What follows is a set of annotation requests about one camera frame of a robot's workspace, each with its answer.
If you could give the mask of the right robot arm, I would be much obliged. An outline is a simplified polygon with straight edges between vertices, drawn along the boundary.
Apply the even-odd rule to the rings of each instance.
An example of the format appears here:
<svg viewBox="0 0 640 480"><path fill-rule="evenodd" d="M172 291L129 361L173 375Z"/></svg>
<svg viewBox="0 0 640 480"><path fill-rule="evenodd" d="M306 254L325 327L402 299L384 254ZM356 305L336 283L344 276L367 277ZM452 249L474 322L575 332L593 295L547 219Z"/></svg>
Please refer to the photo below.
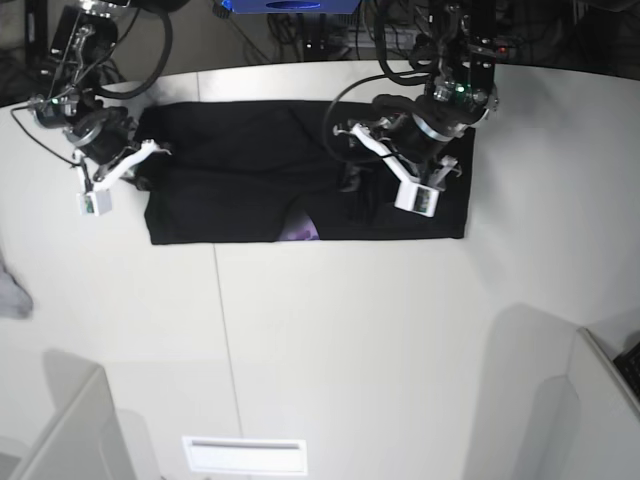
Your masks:
<svg viewBox="0 0 640 480"><path fill-rule="evenodd" d="M149 76L129 91L112 91L101 81L100 70L113 57L129 33L121 33L114 19L120 11L133 9L156 17L163 30L158 61ZM149 157L165 153L136 137L138 122L124 105L107 106L106 100L124 103L146 93L163 73L174 41L171 9L164 1L78 1L64 7L49 59L53 77L46 94L34 94L22 107L44 129L60 129L74 148L69 159L38 140L20 122L13 107L11 117L33 143L77 169L87 193L106 190L109 180L122 180L140 191L150 189L150 180L139 172Z"/></svg>

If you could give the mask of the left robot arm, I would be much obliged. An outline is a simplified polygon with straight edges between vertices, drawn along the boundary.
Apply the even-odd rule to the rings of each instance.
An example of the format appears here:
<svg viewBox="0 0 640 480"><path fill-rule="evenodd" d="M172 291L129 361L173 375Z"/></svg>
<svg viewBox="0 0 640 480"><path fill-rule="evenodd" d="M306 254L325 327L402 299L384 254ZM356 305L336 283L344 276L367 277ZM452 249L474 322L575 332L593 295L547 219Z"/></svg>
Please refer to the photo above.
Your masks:
<svg viewBox="0 0 640 480"><path fill-rule="evenodd" d="M380 170L415 192L470 191L474 133L498 103L495 6L493 1L378 2L372 34L379 72L341 91L323 118L322 141L340 164L340 191L363 188ZM390 61L388 28L396 13L406 14L418 30L405 69ZM376 81L417 93L380 93L371 101L372 118L340 119L340 102Z"/></svg>

